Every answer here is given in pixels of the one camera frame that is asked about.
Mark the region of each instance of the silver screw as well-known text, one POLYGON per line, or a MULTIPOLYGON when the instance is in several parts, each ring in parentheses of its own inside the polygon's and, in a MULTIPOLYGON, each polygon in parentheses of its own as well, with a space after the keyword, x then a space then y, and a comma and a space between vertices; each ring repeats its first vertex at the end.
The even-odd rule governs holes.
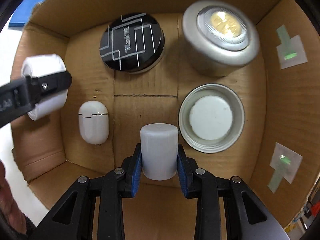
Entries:
POLYGON ((204 174, 204 169, 201 169, 201 168, 196 169, 196 174, 199 174, 199 175, 204 174))
POLYGON ((241 182, 241 178, 238 177, 238 176, 234 176, 234 177, 232 177, 232 181, 233 181, 234 183, 240 183, 240 182, 241 182))
POLYGON ((81 176, 81 177, 79 177, 78 182, 79 182, 79 183, 85 183, 85 182, 87 182, 87 177, 86 177, 86 176, 81 176))
POLYGON ((122 173, 124 173, 124 169, 122 169, 122 168, 115 169, 115 174, 122 174, 122 173))
POLYGON ((48 89, 48 84, 47 83, 42 83, 42 88, 43 88, 43 90, 47 90, 48 89))

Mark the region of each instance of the black round lid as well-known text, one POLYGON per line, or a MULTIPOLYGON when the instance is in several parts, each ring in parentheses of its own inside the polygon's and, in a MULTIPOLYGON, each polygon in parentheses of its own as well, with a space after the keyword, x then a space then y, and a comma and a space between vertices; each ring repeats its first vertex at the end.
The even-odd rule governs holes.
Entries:
POLYGON ((164 34, 152 16, 131 13, 108 26, 100 42, 103 62, 114 70, 138 72, 151 66, 162 54, 164 34))

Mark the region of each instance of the black tool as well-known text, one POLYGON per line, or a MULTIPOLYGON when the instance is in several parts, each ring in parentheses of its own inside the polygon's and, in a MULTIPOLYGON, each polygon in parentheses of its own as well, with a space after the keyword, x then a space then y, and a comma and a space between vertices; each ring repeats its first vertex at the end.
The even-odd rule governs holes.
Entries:
POLYGON ((26 76, 0 87, 0 128, 33 110, 40 100, 70 87, 68 71, 43 77, 26 76))
MULTIPOLYGON (((98 240, 124 240, 121 198, 133 198, 142 169, 141 145, 121 168, 104 177, 79 177, 49 211, 29 239, 92 239, 96 197, 100 196, 98 240)), ((195 240, 220 240, 218 197, 223 197, 228 240, 288 240, 267 208, 239 177, 222 179, 199 169, 178 147, 178 174, 186 198, 197 198, 195 240)))

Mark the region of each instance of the square paper piece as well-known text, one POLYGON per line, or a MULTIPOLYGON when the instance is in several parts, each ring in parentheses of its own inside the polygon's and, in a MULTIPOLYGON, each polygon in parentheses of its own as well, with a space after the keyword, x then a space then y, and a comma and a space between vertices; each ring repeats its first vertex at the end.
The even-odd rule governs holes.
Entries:
POLYGON ((279 159, 281 155, 288 157, 291 161, 287 169, 287 173, 284 175, 284 178, 286 179, 286 181, 291 184, 300 167, 302 156, 288 149, 287 147, 281 145, 280 143, 276 143, 276 147, 275 147, 275 150, 273 151, 273 156, 270 162, 270 166, 275 170, 278 167, 278 163, 280 161, 279 159))
POLYGON ((279 46, 277 46, 281 69, 308 62, 307 55, 304 50, 300 35, 297 35, 291 38, 290 41, 291 41, 292 49, 294 50, 294 52, 297 53, 297 55, 293 58, 284 59, 285 52, 284 52, 283 44, 280 44, 279 46))

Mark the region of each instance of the finger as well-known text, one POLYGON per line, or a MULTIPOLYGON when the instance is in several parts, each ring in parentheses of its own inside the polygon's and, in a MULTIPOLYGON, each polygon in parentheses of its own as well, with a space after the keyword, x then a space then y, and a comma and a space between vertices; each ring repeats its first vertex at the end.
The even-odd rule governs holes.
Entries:
POLYGON ((4 177, 5 177, 5 168, 3 163, 0 161, 0 188, 4 187, 4 177))
POLYGON ((15 201, 13 201, 10 214, 8 215, 8 222, 17 232, 22 234, 27 233, 26 220, 15 201))
POLYGON ((0 188, 0 210, 7 216, 10 213, 13 198, 8 182, 4 181, 4 187, 0 188))

